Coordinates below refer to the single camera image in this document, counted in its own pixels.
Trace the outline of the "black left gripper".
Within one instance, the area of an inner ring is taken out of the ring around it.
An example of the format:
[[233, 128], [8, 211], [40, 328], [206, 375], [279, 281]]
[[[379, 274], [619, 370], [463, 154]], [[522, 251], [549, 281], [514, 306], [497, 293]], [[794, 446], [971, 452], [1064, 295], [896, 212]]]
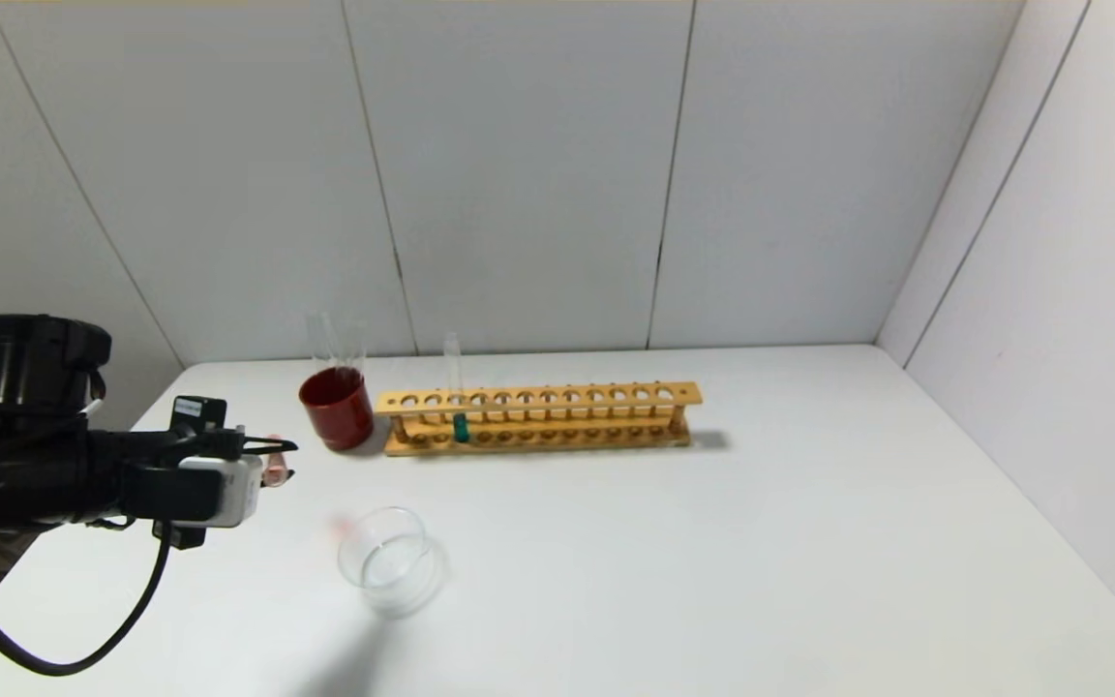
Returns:
[[[88, 522], [89, 527], [124, 530], [137, 519], [152, 522], [152, 534], [173, 550], [203, 546], [209, 529], [231, 529], [245, 521], [245, 454], [293, 453], [282, 438], [225, 436], [227, 401], [182, 394], [169, 416], [173, 441], [146, 447], [140, 465], [127, 469], [118, 509]], [[261, 487], [282, 487], [292, 469], [265, 469]]]

